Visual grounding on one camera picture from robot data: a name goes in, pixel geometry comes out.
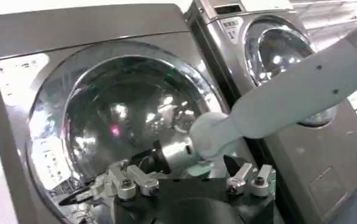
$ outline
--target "front-load washing machine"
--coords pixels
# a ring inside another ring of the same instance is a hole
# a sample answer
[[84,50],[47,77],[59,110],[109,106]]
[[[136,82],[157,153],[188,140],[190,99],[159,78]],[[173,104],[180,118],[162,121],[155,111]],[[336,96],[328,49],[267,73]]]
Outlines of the front-load washing machine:
[[[218,88],[173,4],[0,15],[0,90],[39,223],[112,223],[104,206],[58,202],[156,139],[170,175],[217,175],[185,163],[195,118],[227,112]],[[243,140],[236,153],[253,161]]]
[[[285,0],[195,0],[186,17],[230,106],[314,52]],[[259,163],[278,169],[286,222],[324,223],[357,188],[357,115],[347,101],[248,142]]]

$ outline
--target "pink light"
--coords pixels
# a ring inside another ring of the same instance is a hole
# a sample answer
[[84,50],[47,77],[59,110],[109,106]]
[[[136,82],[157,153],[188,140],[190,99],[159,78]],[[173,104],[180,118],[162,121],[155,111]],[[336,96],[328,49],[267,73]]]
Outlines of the pink light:
[[117,124],[112,125],[111,132],[112,132],[113,136],[119,137],[120,136],[119,126]]

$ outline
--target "bolt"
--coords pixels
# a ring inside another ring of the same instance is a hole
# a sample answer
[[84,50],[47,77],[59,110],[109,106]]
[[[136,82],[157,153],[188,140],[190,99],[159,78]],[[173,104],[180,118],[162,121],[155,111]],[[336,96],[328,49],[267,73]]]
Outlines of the bolt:
[[160,193],[160,190],[158,188],[154,188],[150,191],[150,195],[153,197],[157,197],[158,193]]
[[130,179],[125,179],[121,183],[121,188],[127,188],[132,185],[132,181]]
[[254,183],[256,185],[262,186],[265,183],[265,179],[263,177],[256,177],[256,179],[254,180]]
[[237,194],[237,190],[234,187],[230,186],[230,187],[227,188],[227,193],[229,195],[236,195]]

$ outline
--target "washing machine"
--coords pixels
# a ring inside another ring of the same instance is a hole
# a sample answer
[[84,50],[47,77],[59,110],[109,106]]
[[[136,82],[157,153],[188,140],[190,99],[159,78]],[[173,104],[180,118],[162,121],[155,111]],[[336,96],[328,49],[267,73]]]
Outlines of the washing machine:
[[[156,139],[172,176],[223,171],[180,162],[196,156],[196,117],[228,105],[174,4],[0,15],[0,90],[12,127],[0,130],[4,172],[31,223],[112,223],[106,206],[58,203]],[[243,140],[236,154],[253,161]]]
[[[231,107],[315,52],[285,0],[195,0],[186,18]],[[277,168],[288,223],[325,223],[357,188],[357,115],[347,101],[248,143],[259,163]]]

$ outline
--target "white wall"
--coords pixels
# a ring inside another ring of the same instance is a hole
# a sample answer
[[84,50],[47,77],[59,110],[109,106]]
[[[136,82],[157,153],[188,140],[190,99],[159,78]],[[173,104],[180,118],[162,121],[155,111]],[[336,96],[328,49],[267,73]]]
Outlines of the white wall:
[[187,11],[192,0],[0,0],[0,14],[89,5],[174,3]]

